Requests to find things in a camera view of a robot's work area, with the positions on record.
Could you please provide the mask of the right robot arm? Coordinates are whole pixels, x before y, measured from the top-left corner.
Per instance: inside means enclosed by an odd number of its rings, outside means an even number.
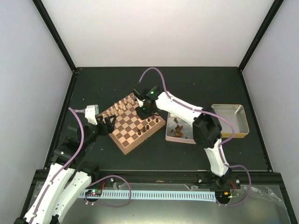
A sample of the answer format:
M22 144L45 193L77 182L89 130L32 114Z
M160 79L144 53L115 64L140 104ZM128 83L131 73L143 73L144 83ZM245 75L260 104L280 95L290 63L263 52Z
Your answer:
M158 86L150 89L138 83L132 93L139 105L136 112L140 119L147 119L158 111L166 111L191 125L193 140L204 148L210 162L214 186L223 188L229 183L231 169L221 146L220 117L213 108L204 109L189 104Z

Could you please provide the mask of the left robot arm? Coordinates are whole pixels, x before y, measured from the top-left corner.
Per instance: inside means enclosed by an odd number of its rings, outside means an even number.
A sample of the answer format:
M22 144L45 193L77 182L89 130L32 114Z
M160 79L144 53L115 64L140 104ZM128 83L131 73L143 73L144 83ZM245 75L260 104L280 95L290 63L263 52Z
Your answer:
M60 224L80 193L100 182L99 168L82 162L86 148L98 136L107 136L114 131L116 115L96 116L96 124L70 128L71 137L66 137L53 156L47 179L35 202L16 224Z

